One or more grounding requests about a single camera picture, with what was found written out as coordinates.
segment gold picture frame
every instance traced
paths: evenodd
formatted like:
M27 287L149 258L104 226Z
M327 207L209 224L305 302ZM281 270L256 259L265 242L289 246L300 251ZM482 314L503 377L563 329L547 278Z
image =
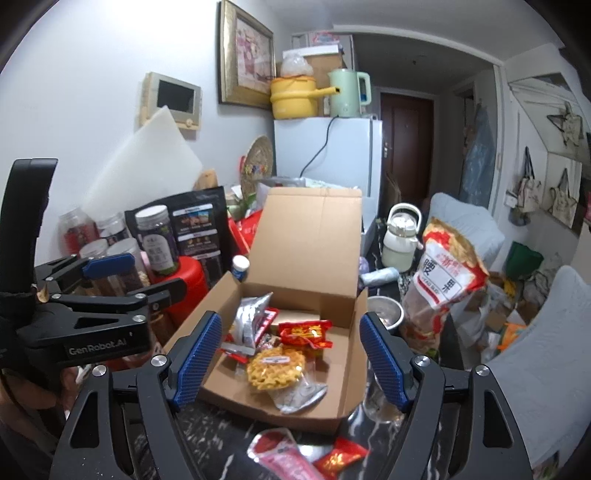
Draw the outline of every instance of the gold picture frame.
M220 2L219 103L271 109L273 32L229 0Z

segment crispy noodle snack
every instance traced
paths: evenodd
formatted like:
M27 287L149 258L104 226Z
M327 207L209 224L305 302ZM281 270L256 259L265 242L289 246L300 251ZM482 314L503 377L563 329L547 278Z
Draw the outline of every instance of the crispy noodle snack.
M305 365L303 353L279 346L257 354L246 367L246 373L248 381L257 390L275 390L289 387L299 380Z

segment red candy wrapper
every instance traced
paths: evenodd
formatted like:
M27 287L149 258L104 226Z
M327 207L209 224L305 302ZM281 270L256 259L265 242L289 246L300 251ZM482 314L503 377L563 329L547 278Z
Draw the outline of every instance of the red candy wrapper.
M325 480L336 480L338 474L351 463L365 458L369 451L361 445L344 438L337 438L335 446L328 455L316 460L313 465Z
M330 327L330 320L309 320L280 323L277 331L284 345L308 346L316 350L332 348L333 343L326 339L326 330Z
M254 437L246 452L281 480L323 480L318 470L300 453L288 429L262 431Z

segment person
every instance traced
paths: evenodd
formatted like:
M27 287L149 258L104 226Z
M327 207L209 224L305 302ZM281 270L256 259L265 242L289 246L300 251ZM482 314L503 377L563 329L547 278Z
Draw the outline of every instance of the person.
M35 418L35 411L56 406L70 411L78 392L78 369L62 370L63 389L60 395L6 370L3 373L3 381L0 382L0 440L28 479L47 480L58 439L43 428Z

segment wooden door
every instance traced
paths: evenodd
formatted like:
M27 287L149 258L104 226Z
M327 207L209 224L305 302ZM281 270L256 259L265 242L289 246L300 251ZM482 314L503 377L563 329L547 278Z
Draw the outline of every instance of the wooden door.
M429 193L433 101L383 93L381 106L385 146L382 178L388 176L398 184L403 202L420 208Z

